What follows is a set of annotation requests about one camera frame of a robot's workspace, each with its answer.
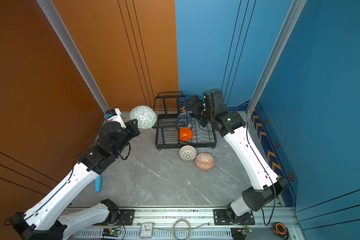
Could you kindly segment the green patterned bowl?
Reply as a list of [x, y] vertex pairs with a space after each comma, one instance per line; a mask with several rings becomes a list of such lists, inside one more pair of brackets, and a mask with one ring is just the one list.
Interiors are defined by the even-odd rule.
[[130, 112], [130, 119], [138, 121], [139, 129], [152, 128], [157, 122], [157, 116], [153, 109], [148, 106], [137, 106]]

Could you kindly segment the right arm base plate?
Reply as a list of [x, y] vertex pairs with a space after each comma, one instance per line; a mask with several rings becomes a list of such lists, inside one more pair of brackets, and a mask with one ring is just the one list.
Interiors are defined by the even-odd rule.
[[245, 213], [243, 216], [239, 217], [236, 220], [231, 219], [229, 217], [227, 209], [214, 209], [213, 213], [214, 213], [214, 223], [217, 226], [223, 226], [223, 225], [254, 226], [256, 224], [252, 211]]

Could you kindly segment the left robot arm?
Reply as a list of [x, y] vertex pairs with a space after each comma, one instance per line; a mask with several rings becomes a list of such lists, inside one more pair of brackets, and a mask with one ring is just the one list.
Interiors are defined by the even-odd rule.
[[115, 224], [120, 218], [119, 207], [111, 200], [74, 214], [63, 215], [71, 201], [121, 155], [130, 140], [140, 134], [138, 120], [105, 123], [99, 139], [73, 166], [71, 172], [39, 203], [25, 213], [10, 217], [10, 225], [23, 240], [66, 240], [72, 234], [98, 223]]

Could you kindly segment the orange plastic bowl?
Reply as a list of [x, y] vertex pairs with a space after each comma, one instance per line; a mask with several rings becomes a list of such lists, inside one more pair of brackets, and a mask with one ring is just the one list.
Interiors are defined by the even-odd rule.
[[177, 132], [177, 138], [183, 142], [190, 141], [192, 140], [193, 137], [194, 137], [193, 131], [187, 127], [180, 128], [179, 131]]

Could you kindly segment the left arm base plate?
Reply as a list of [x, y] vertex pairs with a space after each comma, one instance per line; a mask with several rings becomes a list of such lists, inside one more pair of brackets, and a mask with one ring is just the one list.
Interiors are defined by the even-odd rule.
[[131, 226], [135, 216], [134, 209], [113, 210], [110, 212], [106, 224], [109, 226]]

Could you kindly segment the black wire dish rack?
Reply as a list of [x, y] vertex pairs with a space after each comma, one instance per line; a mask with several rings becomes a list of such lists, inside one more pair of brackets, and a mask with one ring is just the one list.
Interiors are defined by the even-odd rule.
[[210, 124], [203, 126], [191, 109], [186, 108], [190, 96], [182, 92], [164, 92], [155, 97], [154, 111], [157, 122], [155, 145], [163, 149], [180, 149], [185, 145], [194, 148], [212, 148], [217, 145], [217, 136]]

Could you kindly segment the blue geometric pattern bowl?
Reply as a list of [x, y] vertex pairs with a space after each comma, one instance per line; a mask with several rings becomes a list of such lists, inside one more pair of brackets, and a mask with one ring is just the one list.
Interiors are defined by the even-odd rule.
[[178, 125], [185, 125], [185, 127], [192, 129], [193, 128], [193, 119], [191, 117], [190, 114], [184, 112], [184, 113], [180, 113], [177, 116], [177, 122]]

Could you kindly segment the white lattice bowl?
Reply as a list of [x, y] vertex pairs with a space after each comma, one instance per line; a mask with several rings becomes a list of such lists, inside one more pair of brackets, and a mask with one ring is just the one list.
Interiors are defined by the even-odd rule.
[[197, 150], [193, 146], [183, 146], [179, 150], [179, 157], [184, 162], [191, 162], [197, 156]]

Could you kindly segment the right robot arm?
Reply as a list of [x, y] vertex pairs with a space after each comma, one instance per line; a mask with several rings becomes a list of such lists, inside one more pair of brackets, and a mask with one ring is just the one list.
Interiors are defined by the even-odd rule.
[[207, 90], [203, 98], [193, 96], [185, 103], [198, 122], [205, 127], [210, 124], [233, 148], [244, 166], [251, 187], [227, 205], [227, 217], [231, 224], [243, 221], [249, 212], [257, 212], [289, 187], [285, 178], [279, 177], [269, 166], [252, 140], [247, 123], [236, 111], [229, 111], [219, 89]]

